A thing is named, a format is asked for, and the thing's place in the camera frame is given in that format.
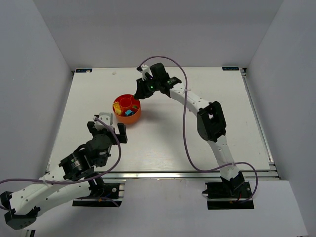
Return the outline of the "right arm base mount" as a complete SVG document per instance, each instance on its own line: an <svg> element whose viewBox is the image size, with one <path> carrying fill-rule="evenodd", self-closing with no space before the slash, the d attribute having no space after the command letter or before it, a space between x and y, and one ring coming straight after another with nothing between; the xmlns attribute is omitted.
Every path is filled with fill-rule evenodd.
<svg viewBox="0 0 316 237"><path fill-rule="evenodd" d="M247 210L254 209L254 203L250 198L252 192L248 182L245 182L231 193L230 189L223 183L205 183L206 189L202 191L202 196L207 200L208 210Z"/></svg>

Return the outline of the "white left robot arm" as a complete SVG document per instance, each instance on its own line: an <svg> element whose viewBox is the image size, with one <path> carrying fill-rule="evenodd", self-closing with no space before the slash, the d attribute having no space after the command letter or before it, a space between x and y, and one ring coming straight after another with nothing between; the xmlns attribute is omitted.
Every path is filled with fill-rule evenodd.
<svg viewBox="0 0 316 237"><path fill-rule="evenodd" d="M0 196L5 222L14 230L28 227L45 212L81 199L83 206L119 207L123 197L121 183L104 182L96 167L106 165L112 146L127 143L126 127L118 123L116 134L110 123L96 119L87 123L92 139L80 145L58 166L38 180L16 192L3 192Z"/></svg>

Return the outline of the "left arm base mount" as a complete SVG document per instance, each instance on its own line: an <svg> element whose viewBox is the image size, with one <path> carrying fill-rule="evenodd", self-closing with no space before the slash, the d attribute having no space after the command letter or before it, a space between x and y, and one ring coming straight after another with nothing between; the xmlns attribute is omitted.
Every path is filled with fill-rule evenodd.
<svg viewBox="0 0 316 237"><path fill-rule="evenodd" d="M120 207L125 183L104 182L101 178L89 181L89 195L73 200L74 207Z"/></svg>

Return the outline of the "long yellow lego brick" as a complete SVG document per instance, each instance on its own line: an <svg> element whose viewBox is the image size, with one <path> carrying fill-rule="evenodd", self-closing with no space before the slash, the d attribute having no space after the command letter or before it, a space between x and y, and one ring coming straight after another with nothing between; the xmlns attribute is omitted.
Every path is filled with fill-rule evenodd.
<svg viewBox="0 0 316 237"><path fill-rule="evenodd" d="M122 109L121 109L121 106L120 106L119 102L114 102L114 103L113 103L113 109L114 109L114 112L115 112L117 115L121 115Z"/></svg>

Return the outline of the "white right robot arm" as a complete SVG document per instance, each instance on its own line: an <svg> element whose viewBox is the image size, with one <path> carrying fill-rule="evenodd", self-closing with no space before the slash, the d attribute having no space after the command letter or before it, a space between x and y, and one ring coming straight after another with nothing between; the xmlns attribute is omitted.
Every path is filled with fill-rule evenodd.
<svg viewBox="0 0 316 237"><path fill-rule="evenodd" d="M240 169L235 165L226 138L226 121L221 104L208 102L188 90L187 82L170 77L162 63L137 67L142 77L136 81L134 98L141 100L151 97L156 91L181 103L184 111L192 112L197 118L197 132L211 147L219 165L220 178L230 195L239 192L244 183Z"/></svg>

